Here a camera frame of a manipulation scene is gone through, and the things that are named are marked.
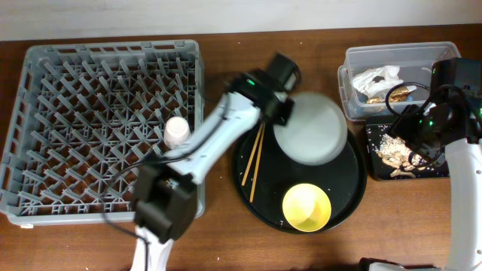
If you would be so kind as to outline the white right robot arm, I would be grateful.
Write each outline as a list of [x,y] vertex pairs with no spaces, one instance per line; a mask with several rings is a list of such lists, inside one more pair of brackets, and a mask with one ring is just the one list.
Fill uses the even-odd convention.
[[429,96],[397,112],[387,133],[404,140],[426,166],[444,157],[450,174],[451,239],[447,270],[481,268],[481,63],[435,62]]

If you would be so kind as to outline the black rectangular tray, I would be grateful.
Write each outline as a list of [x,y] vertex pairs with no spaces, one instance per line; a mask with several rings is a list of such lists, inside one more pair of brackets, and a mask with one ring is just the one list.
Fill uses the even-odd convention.
[[389,176],[389,173],[392,171],[391,167],[386,166],[385,164],[382,163],[382,160],[378,155],[374,153],[370,146],[369,142],[369,136],[368,136],[368,130],[369,127],[372,125],[379,125],[379,124],[388,124],[389,127],[392,124],[392,122],[395,120],[395,117],[393,116],[374,116],[374,117],[369,117],[366,120],[365,123],[365,134],[366,138],[368,140],[367,143],[367,150],[371,158],[371,173],[372,177],[378,181],[392,181],[396,179],[423,179],[423,178],[446,178],[449,176],[449,170],[447,163],[444,161],[444,158],[441,159],[441,162],[443,162],[440,166],[432,165],[432,166],[427,166],[424,170],[413,170],[413,173],[415,174],[415,178],[408,178],[408,177],[394,177],[391,178]]

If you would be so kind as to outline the wooden chopstick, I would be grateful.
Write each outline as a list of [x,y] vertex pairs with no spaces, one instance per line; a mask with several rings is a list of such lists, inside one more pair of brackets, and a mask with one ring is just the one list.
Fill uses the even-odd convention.
[[253,179],[252,179],[252,188],[250,192],[250,197],[249,197],[249,202],[253,203],[254,197],[255,197],[255,188],[258,180],[258,172],[259,172],[259,167],[261,163],[261,153],[262,153],[262,148],[263,148],[263,141],[264,141],[264,132],[265,132],[265,123],[262,123],[260,125],[259,131],[257,138],[255,139],[255,144],[254,144],[254,152],[256,153],[256,161],[255,161],[255,170],[253,173]]
[[264,129],[264,124],[261,123],[261,125],[259,126],[259,129],[258,129],[258,133],[257,133],[256,138],[255,138],[255,142],[254,142],[253,147],[252,147],[252,151],[251,151],[250,156],[249,156],[249,160],[248,160],[248,163],[247,163],[247,166],[246,166],[246,170],[245,170],[244,175],[243,175],[243,179],[242,179],[242,183],[241,183],[242,186],[244,186],[246,184],[246,180],[248,178],[249,171],[250,171],[251,165],[252,165],[252,161],[254,159],[254,155],[255,155],[256,150],[258,148],[259,140],[260,140],[261,134],[263,132],[263,129]]

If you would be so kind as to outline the grey dishwasher rack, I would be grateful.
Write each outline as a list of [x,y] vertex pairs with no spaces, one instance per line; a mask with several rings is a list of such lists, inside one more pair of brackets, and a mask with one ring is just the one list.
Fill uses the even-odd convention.
[[1,159],[1,212],[20,227],[133,219],[135,163],[164,127],[204,118],[193,40],[30,47]]

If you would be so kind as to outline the white plate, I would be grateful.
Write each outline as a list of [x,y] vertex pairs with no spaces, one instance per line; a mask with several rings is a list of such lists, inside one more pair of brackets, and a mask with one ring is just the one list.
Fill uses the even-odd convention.
[[345,147],[348,128],[340,107],[319,93],[299,93],[284,126],[275,125],[275,139],[293,161],[307,166],[331,162]]

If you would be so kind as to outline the yellow bowl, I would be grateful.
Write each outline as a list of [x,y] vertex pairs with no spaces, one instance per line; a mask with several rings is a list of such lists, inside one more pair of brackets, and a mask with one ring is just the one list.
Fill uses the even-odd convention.
[[296,230],[312,233],[322,229],[331,218],[331,201],[314,184],[296,184],[284,195],[282,213]]

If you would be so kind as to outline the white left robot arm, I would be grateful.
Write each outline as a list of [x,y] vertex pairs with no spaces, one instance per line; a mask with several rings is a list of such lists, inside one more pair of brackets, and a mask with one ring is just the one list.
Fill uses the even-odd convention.
[[164,270],[175,240],[197,213],[197,190],[219,157],[260,122],[285,125],[301,81],[298,65],[277,53],[265,69],[237,75],[203,125],[180,145],[139,164],[131,208],[136,225],[133,270]]

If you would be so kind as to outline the round black tray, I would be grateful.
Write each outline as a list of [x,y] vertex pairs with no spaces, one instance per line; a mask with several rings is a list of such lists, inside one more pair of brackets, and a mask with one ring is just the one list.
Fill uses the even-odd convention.
[[293,234],[321,233],[341,224],[357,209],[368,179],[352,132],[336,158],[308,166],[282,151],[272,126],[263,135],[253,128],[241,136],[232,173],[245,206],[265,224]]

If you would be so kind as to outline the white cup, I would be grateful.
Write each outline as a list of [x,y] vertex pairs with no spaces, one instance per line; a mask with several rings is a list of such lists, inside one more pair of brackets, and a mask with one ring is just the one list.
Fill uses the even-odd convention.
[[169,149],[186,142],[191,134],[188,122],[183,117],[171,117],[166,122],[163,141]]

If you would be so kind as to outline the clear plastic bin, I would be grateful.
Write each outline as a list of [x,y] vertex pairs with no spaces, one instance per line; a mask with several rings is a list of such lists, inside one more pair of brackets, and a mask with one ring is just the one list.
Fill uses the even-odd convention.
[[400,83],[430,85],[432,65],[459,57],[449,41],[351,47],[337,70],[340,98],[347,119],[364,121],[387,115],[387,92]]

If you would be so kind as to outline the pile of rice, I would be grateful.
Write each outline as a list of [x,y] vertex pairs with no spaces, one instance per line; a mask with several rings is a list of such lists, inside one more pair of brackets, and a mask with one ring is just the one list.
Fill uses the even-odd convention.
[[372,125],[369,127],[368,136],[372,150],[379,157],[408,158],[411,150],[405,146],[400,138],[392,138],[387,134],[388,124]]

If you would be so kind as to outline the gold snack wrapper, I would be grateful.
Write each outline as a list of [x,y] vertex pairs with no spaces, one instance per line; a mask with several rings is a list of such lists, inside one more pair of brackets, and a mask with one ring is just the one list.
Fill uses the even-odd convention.
[[[392,94],[389,96],[389,102],[403,102],[408,98],[408,96],[415,89],[416,89],[415,86],[399,87],[398,89],[394,90]],[[367,104],[384,103],[385,99],[386,99],[386,94],[371,98],[368,101],[366,101],[366,103]]]

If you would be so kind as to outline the white paper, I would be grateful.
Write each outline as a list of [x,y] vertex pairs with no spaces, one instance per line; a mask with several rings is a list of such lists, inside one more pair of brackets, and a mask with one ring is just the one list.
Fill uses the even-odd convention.
[[398,65],[385,65],[380,68],[368,69],[352,79],[352,86],[369,99],[378,97],[404,82],[398,76],[399,72],[400,67]]

